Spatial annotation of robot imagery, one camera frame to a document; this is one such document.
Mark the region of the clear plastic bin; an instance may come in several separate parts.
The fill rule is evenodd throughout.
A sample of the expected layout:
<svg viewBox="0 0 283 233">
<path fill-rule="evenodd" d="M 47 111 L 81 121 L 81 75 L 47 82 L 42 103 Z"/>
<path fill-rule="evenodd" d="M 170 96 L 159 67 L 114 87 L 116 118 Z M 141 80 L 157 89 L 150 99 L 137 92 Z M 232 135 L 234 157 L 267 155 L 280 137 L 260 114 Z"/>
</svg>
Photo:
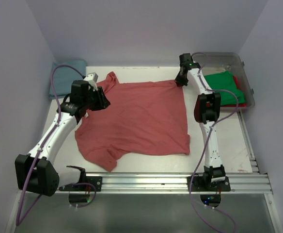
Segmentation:
<svg viewBox="0 0 283 233">
<path fill-rule="evenodd" d="M 201 52 L 193 55 L 193 60 L 204 66 L 203 75 L 229 71 L 238 78 L 247 103 L 247 107 L 239 108 L 240 111 L 247 111 L 255 105 L 253 91 L 249 85 L 244 64 L 238 54 L 233 52 Z"/>
</svg>

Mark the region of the salmon pink t shirt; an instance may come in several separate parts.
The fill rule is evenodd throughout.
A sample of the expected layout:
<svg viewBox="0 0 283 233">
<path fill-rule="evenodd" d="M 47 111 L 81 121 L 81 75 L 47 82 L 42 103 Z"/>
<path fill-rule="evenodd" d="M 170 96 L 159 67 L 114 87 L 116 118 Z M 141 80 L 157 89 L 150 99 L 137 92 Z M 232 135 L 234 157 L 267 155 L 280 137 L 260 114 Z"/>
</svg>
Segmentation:
<svg viewBox="0 0 283 233">
<path fill-rule="evenodd" d="M 110 72 L 99 85 L 110 106 L 87 111 L 75 131 L 85 160 L 112 171 L 128 153 L 189 155 L 184 93 L 173 80 L 120 83 Z"/>
</svg>

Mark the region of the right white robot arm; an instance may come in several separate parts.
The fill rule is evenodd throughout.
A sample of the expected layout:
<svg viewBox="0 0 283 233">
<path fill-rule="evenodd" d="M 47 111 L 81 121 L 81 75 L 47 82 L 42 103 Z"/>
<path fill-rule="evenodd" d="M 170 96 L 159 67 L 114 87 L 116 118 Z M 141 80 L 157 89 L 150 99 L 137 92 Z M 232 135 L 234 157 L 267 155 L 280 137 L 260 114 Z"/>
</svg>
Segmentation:
<svg viewBox="0 0 283 233">
<path fill-rule="evenodd" d="M 175 78 L 177 86 L 189 83 L 197 92 L 194 107 L 194 119 L 200 125 L 204 140 L 201 158 L 204 159 L 204 172 L 196 172 L 188 178 L 190 191 L 215 191 L 224 184 L 226 173 L 219 153 L 217 129 L 215 123 L 220 116 L 220 93 L 211 90 L 204 78 L 199 63 L 195 62 L 190 53 L 179 56 L 180 70 Z"/>
</svg>

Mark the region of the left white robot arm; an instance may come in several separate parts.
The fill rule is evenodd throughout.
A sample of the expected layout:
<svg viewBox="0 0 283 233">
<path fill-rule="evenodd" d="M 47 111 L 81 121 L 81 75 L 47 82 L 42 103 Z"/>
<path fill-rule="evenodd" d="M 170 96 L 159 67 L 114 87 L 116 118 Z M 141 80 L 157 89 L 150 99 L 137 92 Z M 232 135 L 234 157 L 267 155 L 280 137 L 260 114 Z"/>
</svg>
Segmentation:
<svg viewBox="0 0 283 233">
<path fill-rule="evenodd" d="M 103 88 L 94 80 L 73 81 L 70 94 L 60 103 L 55 118 L 41 140 L 26 155 L 15 160 L 17 186 L 20 190 L 52 196 L 66 185 L 85 181 L 85 170 L 68 165 L 55 169 L 55 158 L 88 110 L 99 111 L 110 105 Z"/>
</svg>

